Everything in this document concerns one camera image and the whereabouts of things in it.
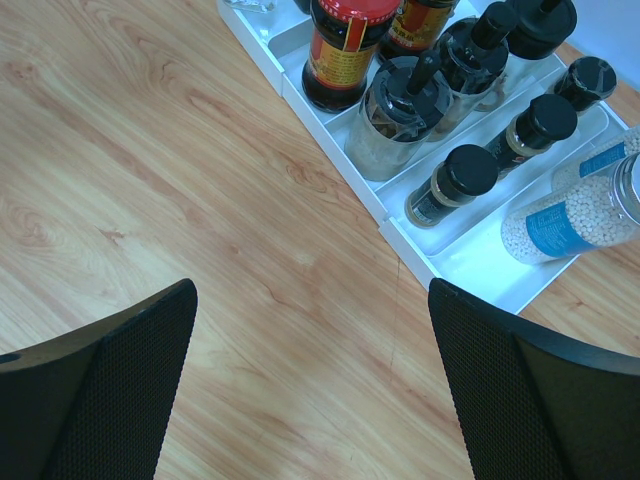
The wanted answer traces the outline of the red-lid sauce bottle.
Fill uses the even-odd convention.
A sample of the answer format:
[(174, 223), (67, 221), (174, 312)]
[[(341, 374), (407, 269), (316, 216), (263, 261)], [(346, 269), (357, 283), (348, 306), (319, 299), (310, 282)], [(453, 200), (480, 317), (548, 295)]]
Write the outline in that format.
[(310, 3), (313, 30), (301, 80), (311, 104), (339, 113), (360, 101), (372, 57), (399, 5), (396, 0)]

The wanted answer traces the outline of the silver-lid salt shaker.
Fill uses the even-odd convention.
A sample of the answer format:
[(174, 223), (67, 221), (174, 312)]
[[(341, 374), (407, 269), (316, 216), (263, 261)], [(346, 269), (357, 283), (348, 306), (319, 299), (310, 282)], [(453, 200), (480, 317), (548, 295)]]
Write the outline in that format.
[(553, 191), (565, 188), (638, 152), (639, 126), (634, 126), (561, 166), (552, 176), (551, 188)]
[(639, 155), (629, 155), (510, 213), (501, 238), (524, 264), (539, 264), (639, 238)]

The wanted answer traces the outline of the small dark spice jar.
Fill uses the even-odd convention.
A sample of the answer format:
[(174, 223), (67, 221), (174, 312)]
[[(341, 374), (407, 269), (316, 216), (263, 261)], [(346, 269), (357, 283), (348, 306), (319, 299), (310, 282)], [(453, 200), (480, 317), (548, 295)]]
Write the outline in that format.
[(486, 146), (497, 160), (498, 179), (504, 179), (529, 159), (568, 139), (576, 130), (577, 113), (557, 94), (543, 94), (529, 103)]

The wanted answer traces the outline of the red-lid sauce jar front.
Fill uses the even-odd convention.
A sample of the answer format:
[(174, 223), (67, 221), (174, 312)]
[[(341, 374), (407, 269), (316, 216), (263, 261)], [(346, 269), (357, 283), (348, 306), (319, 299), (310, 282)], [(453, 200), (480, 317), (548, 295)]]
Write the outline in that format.
[(384, 63), (399, 56), (419, 56), (430, 49), (453, 16), (456, 0), (402, 1), (388, 32), (379, 43), (377, 58)]

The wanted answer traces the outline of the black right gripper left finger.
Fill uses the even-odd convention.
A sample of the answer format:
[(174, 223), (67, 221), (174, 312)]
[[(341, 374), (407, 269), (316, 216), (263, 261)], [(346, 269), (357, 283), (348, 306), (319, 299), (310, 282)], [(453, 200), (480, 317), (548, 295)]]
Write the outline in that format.
[(153, 478), (197, 306), (195, 284), (182, 279), (2, 355), (2, 478)]

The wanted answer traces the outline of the silver-top pepper grinder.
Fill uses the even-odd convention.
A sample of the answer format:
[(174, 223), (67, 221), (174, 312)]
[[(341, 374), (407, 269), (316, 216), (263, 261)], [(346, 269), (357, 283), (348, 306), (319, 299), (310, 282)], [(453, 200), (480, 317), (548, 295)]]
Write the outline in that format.
[(581, 116), (596, 103), (611, 96), (616, 86), (616, 72), (606, 60), (583, 56), (572, 62), (547, 92), (565, 98)]

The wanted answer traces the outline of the small black-cap spice jar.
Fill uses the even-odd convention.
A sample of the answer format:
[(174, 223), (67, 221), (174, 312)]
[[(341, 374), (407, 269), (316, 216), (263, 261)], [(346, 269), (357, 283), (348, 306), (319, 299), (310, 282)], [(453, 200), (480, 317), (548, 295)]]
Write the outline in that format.
[(409, 194), (406, 217), (419, 228), (435, 227), (455, 210), (488, 193), (498, 175), (497, 159), (488, 150), (472, 144), (458, 146)]

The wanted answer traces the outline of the glass jar with brown lumps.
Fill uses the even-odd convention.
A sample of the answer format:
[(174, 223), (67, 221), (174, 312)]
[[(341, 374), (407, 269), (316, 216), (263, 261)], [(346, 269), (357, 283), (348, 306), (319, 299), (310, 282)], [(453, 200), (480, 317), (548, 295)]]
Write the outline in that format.
[(458, 20), (442, 33), (435, 49), (452, 103), (428, 136), (430, 142), (449, 136), (489, 94), (505, 70), (509, 56), (506, 37), (517, 22), (513, 7), (496, 1), (481, 16)]

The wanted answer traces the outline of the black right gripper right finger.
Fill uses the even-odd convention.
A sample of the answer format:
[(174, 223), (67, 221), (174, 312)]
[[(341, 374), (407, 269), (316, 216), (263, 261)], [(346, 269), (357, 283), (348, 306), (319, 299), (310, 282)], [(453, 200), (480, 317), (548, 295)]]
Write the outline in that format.
[(439, 278), (428, 308), (475, 478), (638, 478), (638, 358)]

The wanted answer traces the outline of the black-lid glass condiment jar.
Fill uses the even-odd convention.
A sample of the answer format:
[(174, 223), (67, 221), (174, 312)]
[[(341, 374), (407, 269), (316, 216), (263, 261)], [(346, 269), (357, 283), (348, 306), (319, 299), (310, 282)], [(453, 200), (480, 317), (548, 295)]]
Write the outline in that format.
[(573, 33), (577, 11), (569, 0), (507, 1), (518, 21), (507, 35), (509, 57), (503, 73), (476, 106), (492, 112), (531, 83), (534, 71)]

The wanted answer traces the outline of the glass jar with white granules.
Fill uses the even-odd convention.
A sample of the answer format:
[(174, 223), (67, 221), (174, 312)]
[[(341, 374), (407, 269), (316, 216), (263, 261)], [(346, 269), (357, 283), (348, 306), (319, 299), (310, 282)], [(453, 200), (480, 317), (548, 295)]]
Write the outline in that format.
[(400, 173), (452, 103), (440, 54), (385, 61), (366, 90), (344, 151), (363, 178), (384, 182)]

